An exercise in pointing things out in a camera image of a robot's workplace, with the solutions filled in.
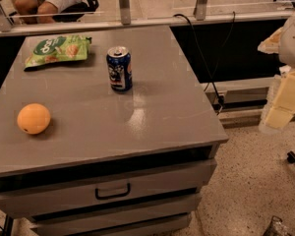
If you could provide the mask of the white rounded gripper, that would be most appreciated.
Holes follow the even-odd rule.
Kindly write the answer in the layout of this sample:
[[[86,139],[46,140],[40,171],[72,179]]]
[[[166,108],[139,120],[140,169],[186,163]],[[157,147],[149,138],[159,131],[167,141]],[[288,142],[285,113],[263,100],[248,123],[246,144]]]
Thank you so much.
[[[295,67],[295,11],[285,22],[283,29],[277,29],[262,41],[258,50],[265,54],[277,54],[279,60]],[[265,124],[272,129],[283,129],[295,115],[295,69],[281,77],[270,97]]]

